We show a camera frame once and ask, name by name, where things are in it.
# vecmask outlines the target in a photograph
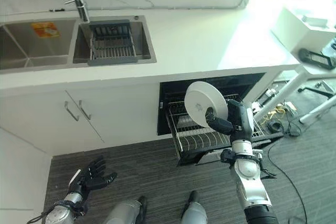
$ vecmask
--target white plate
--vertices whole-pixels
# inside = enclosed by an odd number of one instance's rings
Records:
[[[192,120],[203,127],[209,127],[205,120],[205,112],[209,107],[214,109],[217,117],[227,119],[228,109],[224,97],[214,86],[204,81],[193,82],[188,87],[184,106]]]

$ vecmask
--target white box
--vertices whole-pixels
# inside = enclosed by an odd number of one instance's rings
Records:
[[[320,52],[336,36],[336,29],[310,26],[301,20],[302,17],[303,15],[295,15],[284,7],[271,30],[294,55],[297,55],[301,48]]]

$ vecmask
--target wire rack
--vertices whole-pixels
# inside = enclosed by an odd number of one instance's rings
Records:
[[[95,26],[91,38],[91,60],[136,57],[129,26]]]
[[[226,95],[224,98],[226,100],[235,99],[237,96],[237,94],[232,94]],[[170,122],[175,147],[178,152],[230,145],[230,140],[227,135],[196,124],[188,115],[184,101],[169,103],[167,116],[169,117],[167,119]],[[252,137],[263,135],[263,131],[255,122]]]

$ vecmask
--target faucet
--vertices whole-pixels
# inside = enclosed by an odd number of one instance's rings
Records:
[[[86,24],[90,23],[90,18],[89,18],[88,10],[86,8],[85,1],[84,0],[69,0],[69,1],[66,1],[64,4],[70,4],[70,3],[76,4],[79,17],[81,18],[81,20],[83,20],[83,22]]]

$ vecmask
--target dishwasher rack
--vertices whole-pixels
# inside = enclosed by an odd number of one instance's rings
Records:
[[[90,26],[89,65],[135,63],[138,61],[129,22],[118,24],[98,23]]]
[[[225,100],[240,100],[238,94],[225,95]],[[229,136],[218,133],[210,127],[201,127],[188,115],[184,101],[171,102],[167,106],[167,121],[179,158],[179,165],[197,163],[205,153],[230,147]],[[252,137],[264,136],[260,126],[255,122]]]

